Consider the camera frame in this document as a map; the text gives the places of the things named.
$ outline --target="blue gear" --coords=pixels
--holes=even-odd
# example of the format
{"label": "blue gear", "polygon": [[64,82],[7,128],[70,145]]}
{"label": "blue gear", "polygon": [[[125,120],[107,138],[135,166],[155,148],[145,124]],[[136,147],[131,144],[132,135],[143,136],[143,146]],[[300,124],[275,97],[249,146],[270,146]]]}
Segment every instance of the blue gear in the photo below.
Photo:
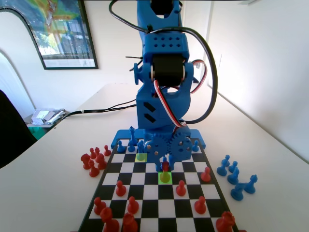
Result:
{"label": "blue gear", "polygon": [[160,158],[165,157],[168,152],[168,141],[161,134],[154,134],[151,140],[145,142],[144,152],[147,153],[147,162],[155,163],[156,170],[159,172],[161,171]]}

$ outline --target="gear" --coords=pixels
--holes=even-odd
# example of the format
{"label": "gear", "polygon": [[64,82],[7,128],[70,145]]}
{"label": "gear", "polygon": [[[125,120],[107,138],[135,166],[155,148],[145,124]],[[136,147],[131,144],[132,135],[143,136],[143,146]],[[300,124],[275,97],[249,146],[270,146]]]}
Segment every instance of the gear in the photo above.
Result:
{"label": "gear", "polygon": [[175,133],[169,142],[169,154],[175,158],[175,161],[182,161],[190,159],[191,152],[190,138],[181,132]]}

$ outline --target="black chair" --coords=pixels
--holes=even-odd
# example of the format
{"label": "black chair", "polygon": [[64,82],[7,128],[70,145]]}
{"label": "black chair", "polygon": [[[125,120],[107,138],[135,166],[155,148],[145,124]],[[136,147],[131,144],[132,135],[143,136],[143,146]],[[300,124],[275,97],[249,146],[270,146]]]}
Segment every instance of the black chair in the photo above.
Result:
{"label": "black chair", "polygon": [[37,140],[7,96],[0,90],[0,168],[12,162]]}

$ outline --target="green square marker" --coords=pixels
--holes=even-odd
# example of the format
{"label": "green square marker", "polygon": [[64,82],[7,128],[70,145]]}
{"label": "green square marker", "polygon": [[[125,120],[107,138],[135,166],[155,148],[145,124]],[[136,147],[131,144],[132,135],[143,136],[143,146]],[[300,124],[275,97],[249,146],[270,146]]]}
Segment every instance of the green square marker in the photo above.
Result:
{"label": "green square marker", "polygon": [[137,153],[135,156],[135,162],[143,162],[147,161],[147,153]]}
{"label": "green square marker", "polygon": [[159,175],[159,184],[160,185],[171,185],[173,182],[172,182],[172,174],[171,174],[171,172],[166,172],[165,174],[166,175],[169,175],[169,181],[168,182],[166,182],[166,183],[164,183],[164,182],[162,182],[161,181],[161,179],[160,179],[160,175],[161,175],[161,173],[163,173],[163,172],[158,172],[158,175]]}

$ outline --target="white wall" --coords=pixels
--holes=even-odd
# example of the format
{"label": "white wall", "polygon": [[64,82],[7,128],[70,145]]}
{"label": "white wall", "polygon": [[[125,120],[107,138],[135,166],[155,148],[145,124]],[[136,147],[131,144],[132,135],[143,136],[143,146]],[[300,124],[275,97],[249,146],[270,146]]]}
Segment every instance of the white wall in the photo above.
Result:
{"label": "white wall", "polygon": [[219,92],[309,160],[309,1],[238,3],[216,1],[212,12]]}

